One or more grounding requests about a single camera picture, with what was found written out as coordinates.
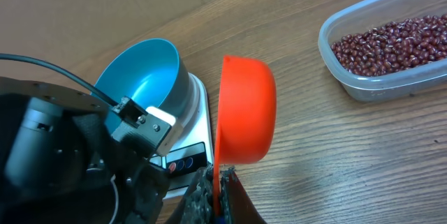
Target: wire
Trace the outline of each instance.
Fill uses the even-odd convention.
[[[51,70],[54,70],[54,71],[56,71],[58,73],[61,73],[64,76],[70,78],[74,82],[77,82],[79,85],[81,85],[82,87],[88,89],[93,94],[98,96],[98,98],[104,100],[104,102],[108,103],[109,105],[116,106],[118,104],[115,100],[111,99],[111,97],[107,96],[105,93],[103,93],[102,91],[100,91],[99,89],[97,89],[96,87],[91,85],[90,83],[84,81],[83,79],[81,79],[77,75],[74,75],[71,72],[69,72],[68,70],[66,70],[64,68],[61,68],[61,67],[59,67],[57,65],[48,63],[47,61],[40,60],[40,59],[35,59],[35,58],[32,58],[32,57],[25,57],[25,56],[15,55],[15,54],[0,53],[0,60],[2,60],[2,59],[3,60],[12,60],[12,61],[21,61],[21,62],[25,62],[25,63],[29,63],[29,64],[36,64],[38,66],[49,68]]]

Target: adzuki bean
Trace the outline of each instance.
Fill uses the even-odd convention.
[[[447,58],[447,14],[389,22],[349,34],[330,49],[348,72],[377,77]]]

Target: wooden table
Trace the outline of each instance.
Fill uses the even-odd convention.
[[[222,56],[261,59],[277,82],[276,131],[237,175],[268,223],[447,223],[447,85],[359,103],[320,57],[321,25],[359,1],[214,0],[70,69],[94,82],[127,47],[167,38],[205,83],[215,129]]]

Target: plastic container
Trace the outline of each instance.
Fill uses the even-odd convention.
[[[346,71],[330,44],[350,33],[364,33],[391,21],[447,13],[447,0],[364,0],[335,13],[325,21],[318,48],[329,71],[349,95],[360,101],[388,100],[441,84],[447,80],[447,60],[380,77],[363,77]]]

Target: blue bowl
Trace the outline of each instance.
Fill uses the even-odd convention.
[[[122,52],[104,70],[95,87],[116,101],[128,96],[143,109],[155,106],[181,117],[187,103],[189,75],[175,46],[156,38]],[[120,121],[109,113],[105,124],[112,133]]]

